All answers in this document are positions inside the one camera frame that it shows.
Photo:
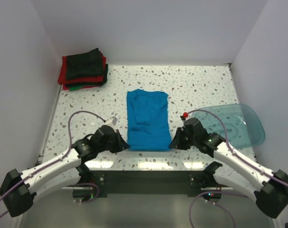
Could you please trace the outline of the blue t shirt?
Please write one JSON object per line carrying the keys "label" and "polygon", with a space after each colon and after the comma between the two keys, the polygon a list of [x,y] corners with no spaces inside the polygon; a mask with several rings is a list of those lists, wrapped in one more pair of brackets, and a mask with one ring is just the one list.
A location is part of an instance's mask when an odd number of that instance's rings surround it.
{"label": "blue t shirt", "polygon": [[130,150],[169,151],[168,94],[136,89],[127,92],[127,139]]}

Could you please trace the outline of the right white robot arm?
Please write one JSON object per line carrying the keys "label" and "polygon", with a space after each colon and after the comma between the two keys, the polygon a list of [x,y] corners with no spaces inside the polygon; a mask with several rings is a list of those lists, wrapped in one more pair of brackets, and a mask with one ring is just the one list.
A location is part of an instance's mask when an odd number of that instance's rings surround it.
{"label": "right white robot arm", "polygon": [[201,187],[211,183],[230,187],[255,202],[266,216],[276,219],[288,205],[288,175],[272,171],[235,149],[217,133],[208,133],[196,118],[182,118],[170,144],[171,149],[188,150],[196,147],[215,161],[196,178]]}

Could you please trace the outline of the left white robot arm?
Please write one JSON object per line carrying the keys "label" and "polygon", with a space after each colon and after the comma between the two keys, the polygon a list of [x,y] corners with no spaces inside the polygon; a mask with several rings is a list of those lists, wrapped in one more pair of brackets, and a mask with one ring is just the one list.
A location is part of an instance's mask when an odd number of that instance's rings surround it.
{"label": "left white robot arm", "polygon": [[45,163],[22,172],[9,171],[0,187],[1,199],[10,216],[17,217],[47,194],[81,181],[88,183],[91,175],[85,163],[99,153],[118,153],[128,148],[119,130],[103,125]]}

